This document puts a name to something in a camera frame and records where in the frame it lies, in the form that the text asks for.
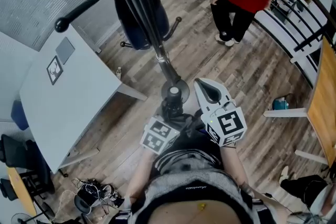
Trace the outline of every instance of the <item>wooden floor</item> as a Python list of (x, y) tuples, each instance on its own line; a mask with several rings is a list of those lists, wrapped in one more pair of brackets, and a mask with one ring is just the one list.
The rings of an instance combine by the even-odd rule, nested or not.
[[(182, 22), (174, 36), (165, 43), (173, 66), (193, 89), (195, 78), (210, 78), (223, 83), (237, 104), (242, 107), (248, 126), (245, 138), (238, 143), (238, 152), (249, 176), (250, 185), (258, 191), (273, 194), (292, 210), (304, 209), (301, 201), (286, 195), (278, 185), (285, 165), (299, 176), (318, 173), (322, 165), (294, 154), (295, 149), (322, 155), (321, 147), (306, 118), (273, 119), (262, 113), (270, 109), (272, 100), (289, 92), (295, 94), (298, 106), (308, 102), (311, 89), (289, 57), (275, 41), (252, 23), (240, 44), (231, 48), (219, 45), (214, 37), (209, 0), (161, 0), (171, 23), (176, 16)], [(134, 51), (121, 48), (122, 30), (102, 47), (100, 58), (115, 71), (122, 67), (122, 81), (146, 94), (145, 101), (136, 101), (117, 94), (101, 111), (76, 146), (84, 152), (98, 147), (93, 158), (64, 168), (69, 174), (54, 176), (56, 194), (47, 202), (57, 211), (65, 190), (76, 192), (75, 178), (96, 178), (119, 188), (123, 193), (140, 157), (139, 141), (143, 127), (160, 105), (160, 89), (165, 79), (154, 61), (153, 50)], [(195, 112), (194, 92), (185, 104), (185, 112)], [(73, 205), (74, 194), (62, 196), (57, 221), (78, 216)], [(93, 223), (103, 221), (100, 207), (90, 215)]]

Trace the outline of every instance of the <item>railing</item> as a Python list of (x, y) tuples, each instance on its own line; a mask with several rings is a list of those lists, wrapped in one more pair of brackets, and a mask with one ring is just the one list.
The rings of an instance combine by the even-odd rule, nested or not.
[[(330, 37), (326, 32), (327, 25), (331, 25), (336, 31), (335, 20), (331, 17), (328, 10), (319, 0), (310, 1), (314, 2), (318, 9), (321, 10), (322, 14), (327, 19), (327, 23), (321, 23), (312, 13), (307, 3), (302, 0), (292, 0), (291, 2), (288, 2), (286, 0), (273, 0), (271, 3), (271, 10), (264, 10), (264, 12), (268, 14), (270, 18), (272, 18), (277, 23), (277, 25), (293, 40), (293, 42), (296, 44), (296, 47), (294, 47), (293, 49), (294, 52), (313, 51), (317, 49), (318, 45), (315, 40), (317, 40), (318, 43), (321, 43), (322, 36), (326, 36), (333, 49), (336, 51), (336, 45), (332, 42), (332, 37)], [(293, 13), (297, 16), (299, 22), (303, 23), (305, 29), (302, 29), (302, 27), (298, 27), (298, 23), (291, 20), (291, 16), (288, 16), (290, 13)], [(317, 66), (319, 62), (319, 50), (316, 50), (316, 52), (314, 52), (314, 54), (316, 54), (315, 57), (314, 55), (310, 56), (310, 54), (311, 53), (306, 54), (305, 56), (312, 64), (315, 71), (317, 71)]]

